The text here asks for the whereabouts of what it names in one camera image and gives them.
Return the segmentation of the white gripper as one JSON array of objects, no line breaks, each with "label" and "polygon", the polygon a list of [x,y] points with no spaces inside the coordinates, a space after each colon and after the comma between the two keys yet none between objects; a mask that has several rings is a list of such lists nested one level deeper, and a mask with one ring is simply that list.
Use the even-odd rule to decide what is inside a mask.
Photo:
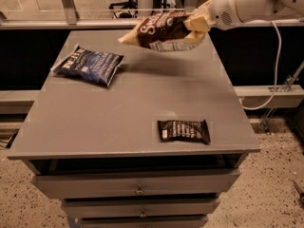
[{"label": "white gripper", "polygon": [[243,25],[238,16],[237,0],[212,0],[209,11],[211,16],[207,13],[192,15],[183,22],[186,28],[191,30],[183,38],[185,43],[199,44],[213,25],[222,30],[234,29]]}]

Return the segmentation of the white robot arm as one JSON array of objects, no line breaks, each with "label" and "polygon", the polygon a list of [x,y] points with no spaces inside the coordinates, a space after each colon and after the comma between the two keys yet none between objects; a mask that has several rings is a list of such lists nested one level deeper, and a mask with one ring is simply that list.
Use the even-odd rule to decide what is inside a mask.
[{"label": "white robot arm", "polygon": [[304,0],[208,0],[188,13],[183,21],[190,33],[185,41],[199,43],[211,28],[234,29],[262,20],[295,19],[304,16]]}]

